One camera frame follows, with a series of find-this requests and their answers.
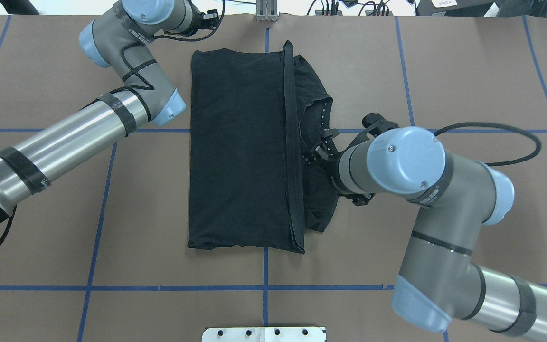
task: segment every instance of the gray robot arm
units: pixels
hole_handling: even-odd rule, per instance
[[[139,126],[163,125],[182,113],[185,102],[146,45],[162,29],[193,35],[218,23],[216,11],[201,13],[186,0],[121,0],[91,22],[79,37],[82,50],[97,65],[113,66],[124,87],[0,151],[0,223],[20,201]]]
[[[471,263],[482,225],[512,207],[508,177],[445,151],[419,127],[388,130],[337,160],[334,180],[346,193],[389,192],[421,205],[392,297],[399,316],[435,333],[459,318],[547,342],[547,288]]]

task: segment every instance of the blue joint cap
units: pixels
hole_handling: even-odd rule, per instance
[[[514,204],[514,185],[508,176],[497,170],[491,169],[483,162],[479,163],[487,168],[491,177],[493,177],[493,184],[495,184],[495,208],[493,208],[491,216],[482,224],[485,226],[495,225],[495,223],[498,223],[506,217],[506,214]]]
[[[174,93],[172,93],[168,102],[152,121],[157,126],[163,126],[177,117],[180,113],[184,112],[186,108],[187,105],[182,97],[180,97],[179,91],[174,89]]]
[[[170,17],[174,0],[122,0],[122,5],[135,21],[154,25]]]
[[[444,333],[452,320],[451,316],[401,275],[396,277],[391,306],[407,322],[433,333]]]
[[[94,43],[94,35],[92,33],[92,26],[94,25],[94,20],[91,21],[80,33],[79,41],[80,47],[86,56],[88,56],[94,64],[99,67],[110,67],[109,63],[100,56],[100,52],[96,48],[96,43]]]
[[[367,152],[367,168],[384,189],[406,195],[434,185],[446,164],[444,147],[421,127],[389,130],[374,139]]]

